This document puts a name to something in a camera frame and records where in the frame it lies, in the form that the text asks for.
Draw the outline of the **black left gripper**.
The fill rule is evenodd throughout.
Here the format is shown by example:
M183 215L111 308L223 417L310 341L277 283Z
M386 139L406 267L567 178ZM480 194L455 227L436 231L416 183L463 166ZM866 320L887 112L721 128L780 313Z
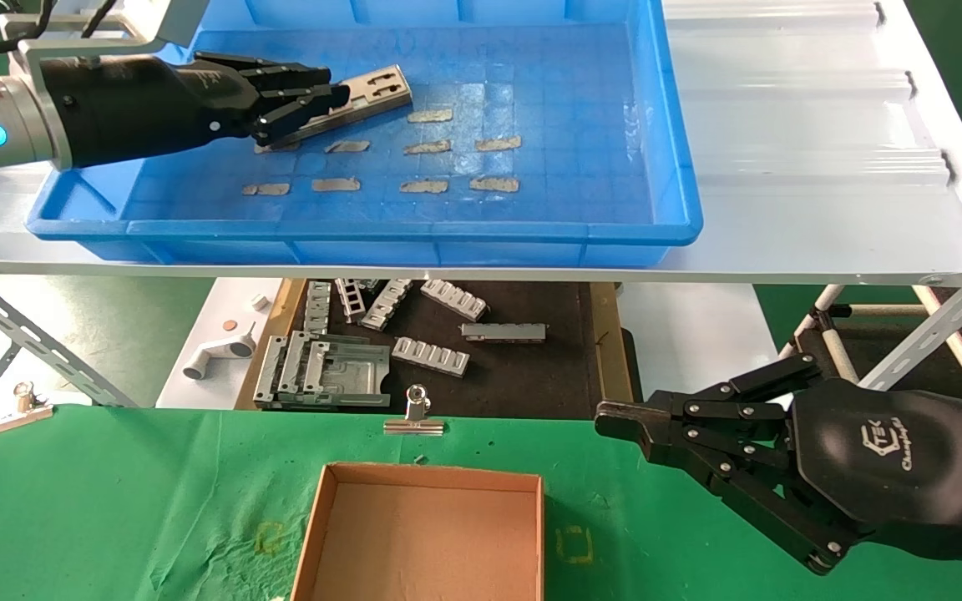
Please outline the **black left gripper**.
M42 63L43 83L81 169L190 151L251 134L260 147L296 134L311 119L347 105L351 88L325 66L198 51L174 65L154 56ZM260 93L302 96L257 115Z

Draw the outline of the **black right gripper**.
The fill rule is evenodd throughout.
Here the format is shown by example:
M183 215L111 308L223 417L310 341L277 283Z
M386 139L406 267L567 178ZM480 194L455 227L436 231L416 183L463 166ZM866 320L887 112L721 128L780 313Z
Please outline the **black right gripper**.
M603 401L595 430L686 472L817 575L858 543L962 562L962 399L823 379L798 354L703 391ZM789 438L795 482L820 506L794 493L786 460L765 463L759 444L743 451Z

